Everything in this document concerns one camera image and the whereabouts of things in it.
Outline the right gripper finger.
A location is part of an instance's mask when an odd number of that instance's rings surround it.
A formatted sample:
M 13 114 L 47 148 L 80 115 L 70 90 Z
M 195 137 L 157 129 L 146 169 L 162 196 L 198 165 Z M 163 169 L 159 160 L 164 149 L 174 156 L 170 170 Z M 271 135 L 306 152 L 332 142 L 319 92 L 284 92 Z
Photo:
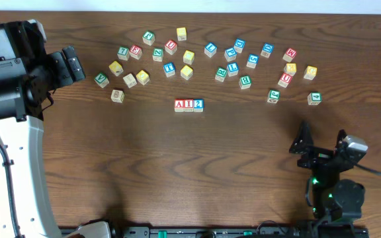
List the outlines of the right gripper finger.
M 336 145 L 335 145 L 335 149 L 339 149 L 339 148 L 345 148 L 347 146 L 347 143 L 344 141 L 344 139 L 347 137 L 347 133 L 344 129 L 342 130 L 339 130 L 338 134 L 337 134 L 337 142 L 336 142 Z
M 309 124 L 303 121 L 300 124 L 298 133 L 292 145 L 290 146 L 289 153 L 304 154 L 310 151 L 314 146 Z

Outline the red A block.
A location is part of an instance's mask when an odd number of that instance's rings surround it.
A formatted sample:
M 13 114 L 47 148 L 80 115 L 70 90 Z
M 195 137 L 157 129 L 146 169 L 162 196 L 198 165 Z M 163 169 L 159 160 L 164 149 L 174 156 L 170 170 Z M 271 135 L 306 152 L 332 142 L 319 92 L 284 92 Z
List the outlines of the red A block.
M 175 99 L 175 103 L 174 103 L 175 112 L 183 112 L 185 110 L 184 104 L 185 104 L 184 99 Z

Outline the red I block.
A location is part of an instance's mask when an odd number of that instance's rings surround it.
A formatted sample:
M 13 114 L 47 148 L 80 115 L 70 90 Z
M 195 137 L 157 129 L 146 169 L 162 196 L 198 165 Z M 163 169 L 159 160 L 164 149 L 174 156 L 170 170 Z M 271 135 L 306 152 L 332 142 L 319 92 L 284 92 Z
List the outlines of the red I block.
M 185 112 L 193 112 L 194 111 L 194 100 L 193 99 L 185 99 L 184 100 L 184 111 Z

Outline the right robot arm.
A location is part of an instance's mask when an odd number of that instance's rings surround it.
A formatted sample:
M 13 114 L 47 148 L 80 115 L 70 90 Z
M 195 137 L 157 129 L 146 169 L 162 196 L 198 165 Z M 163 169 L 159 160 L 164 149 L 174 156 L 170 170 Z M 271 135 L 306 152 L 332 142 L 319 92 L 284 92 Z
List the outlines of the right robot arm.
M 316 147 L 307 122 L 300 124 L 289 152 L 300 156 L 297 166 L 312 172 L 306 187 L 306 201 L 314 217 L 325 223 L 353 223 L 361 218 L 365 188 L 341 173 L 351 170 L 366 155 L 363 139 L 340 130 L 334 149 Z

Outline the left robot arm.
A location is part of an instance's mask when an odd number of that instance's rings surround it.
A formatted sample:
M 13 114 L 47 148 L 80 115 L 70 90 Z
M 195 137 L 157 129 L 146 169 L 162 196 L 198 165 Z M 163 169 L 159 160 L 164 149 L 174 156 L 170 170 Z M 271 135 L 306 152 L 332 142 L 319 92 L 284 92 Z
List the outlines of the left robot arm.
M 63 237 L 42 158 L 42 102 L 84 79 L 73 47 L 0 60 L 0 237 Z

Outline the blue 2 block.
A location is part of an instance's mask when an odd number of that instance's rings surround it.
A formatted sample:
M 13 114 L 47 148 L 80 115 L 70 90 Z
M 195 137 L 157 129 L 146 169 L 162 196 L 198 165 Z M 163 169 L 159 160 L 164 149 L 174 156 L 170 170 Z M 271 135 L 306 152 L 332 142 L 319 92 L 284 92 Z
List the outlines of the blue 2 block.
M 203 99 L 194 99 L 194 111 L 203 112 L 204 111 L 204 100 Z

